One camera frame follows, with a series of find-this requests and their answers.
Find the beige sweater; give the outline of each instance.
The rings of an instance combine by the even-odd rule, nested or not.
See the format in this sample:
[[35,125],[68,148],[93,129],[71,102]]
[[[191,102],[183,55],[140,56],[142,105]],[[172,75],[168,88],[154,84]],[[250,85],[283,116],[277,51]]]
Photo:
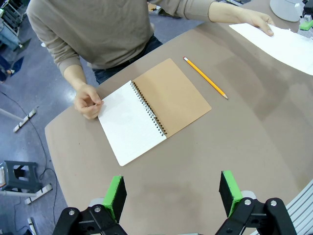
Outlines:
[[[213,0],[151,0],[172,15],[208,21]],[[31,0],[29,21],[61,73],[81,65],[107,69],[138,55],[153,35],[146,0]]]

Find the cable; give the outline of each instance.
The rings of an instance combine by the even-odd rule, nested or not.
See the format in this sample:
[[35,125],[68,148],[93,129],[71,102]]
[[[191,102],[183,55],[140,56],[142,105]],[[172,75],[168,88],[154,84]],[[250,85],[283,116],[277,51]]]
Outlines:
[[[14,102],[15,104],[17,104],[17,105],[19,106],[19,108],[23,111],[23,113],[24,113],[25,115],[27,115],[27,113],[25,112],[25,110],[21,107],[21,105],[20,105],[18,102],[16,102],[14,99],[12,99],[11,97],[9,97],[7,94],[3,93],[2,91],[0,91],[0,93],[2,93],[4,96],[6,96],[9,100],[11,100],[12,102]],[[31,123],[31,125],[33,126],[33,128],[34,128],[34,130],[35,130],[35,132],[36,132],[36,134],[37,134],[37,136],[38,136],[38,139],[39,139],[39,141],[40,141],[41,147],[42,147],[42,149],[43,149],[43,151],[44,151],[44,154],[45,154],[45,168],[44,168],[43,172],[39,175],[38,178],[39,178],[40,180],[42,180],[43,177],[44,177],[44,174],[45,174],[45,172],[46,172],[47,170],[51,170],[51,171],[53,172],[54,176],[55,176],[55,183],[56,183],[56,184],[55,184],[55,187],[56,187],[56,189],[55,189],[55,196],[54,196],[54,203],[53,203],[53,211],[52,211],[52,213],[53,213],[53,222],[54,222],[54,226],[55,226],[55,225],[56,225],[56,222],[55,222],[54,209],[55,209],[55,202],[56,202],[57,193],[58,193],[58,178],[57,178],[57,175],[56,175],[55,171],[54,171],[53,169],[51,169],[51,168],[48,168],[47,154],[46,154],[46,152],[45,152],[45,148],[44,148],[43,142],[42,142],[42,140],[41,140],[41,138],[40,138],[40,135],[39,135],[39,133],[38,133],[38,131],[37,131],[35,125],[32,123],[32,121],[31,121],[30,119],[29,119],[28,121],[29,121],[29,122]],[[15,206],[19,205],[20,203],[14,205],[14,224],[15,224],[15,229],[16,229],[16,221],[15,221],[15,213],[16,213],[16,211],[15,211]],[[25,227],[27,228],[27,226],[23,226],[21,229],[19,229],[19,230],[16,231],[16,232],[19,232],[20,230],[22,230],[22,229],[25,228]]]

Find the stool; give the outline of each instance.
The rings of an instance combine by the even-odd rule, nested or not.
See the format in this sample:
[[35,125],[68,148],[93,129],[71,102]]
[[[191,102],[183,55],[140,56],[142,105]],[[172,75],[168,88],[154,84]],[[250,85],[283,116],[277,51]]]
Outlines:
[[0,190],[5,191],[16,191],[22,192],[22,189],[27,190],[30,193],[36,193],[39,191],[43,185],[39,183],[36,177],[37,163],[31,162],[14,162],[14,161],[3,161],[0,164],[0,168],[3,167],[4,172],[4,186],[0,187]]

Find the hand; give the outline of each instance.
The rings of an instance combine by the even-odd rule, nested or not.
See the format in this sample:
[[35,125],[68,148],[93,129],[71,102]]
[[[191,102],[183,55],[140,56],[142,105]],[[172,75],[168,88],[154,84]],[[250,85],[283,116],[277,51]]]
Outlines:
[[100,99],[96,89],[84,84],[77,91],[74,99],[75,109],[84,115],[87,119],[94,119],[98,116],[103,101]]
[[274,33],[268,24],[275,25],[272,18],[264,13],[252,11],[248,9],[242,9],[239,11],[238,19],[240,23],[248,23],[252,26],[259,27],[269,36],[273,36]]

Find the brown notebook cover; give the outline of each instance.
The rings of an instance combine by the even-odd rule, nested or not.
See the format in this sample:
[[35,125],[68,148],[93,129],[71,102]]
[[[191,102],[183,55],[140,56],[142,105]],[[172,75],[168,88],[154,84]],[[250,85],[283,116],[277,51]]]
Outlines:
[[172,59],[156,65],[133,82],[163,125],[167,138],[212,109]]

